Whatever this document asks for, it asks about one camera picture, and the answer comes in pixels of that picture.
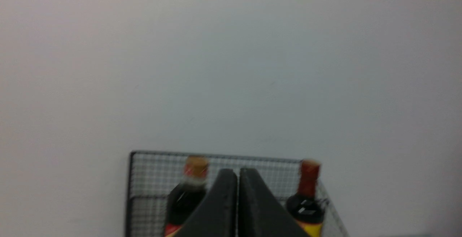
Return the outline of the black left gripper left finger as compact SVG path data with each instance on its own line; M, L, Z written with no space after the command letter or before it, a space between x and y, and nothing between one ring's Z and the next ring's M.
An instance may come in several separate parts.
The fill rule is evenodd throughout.
M234 237L238 178L221 169L201 204L183 224L183 237Z

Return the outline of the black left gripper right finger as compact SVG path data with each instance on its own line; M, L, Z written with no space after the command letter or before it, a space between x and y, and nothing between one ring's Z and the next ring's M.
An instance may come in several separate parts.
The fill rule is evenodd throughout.
M239 174L240 237L307 237L255 168Z

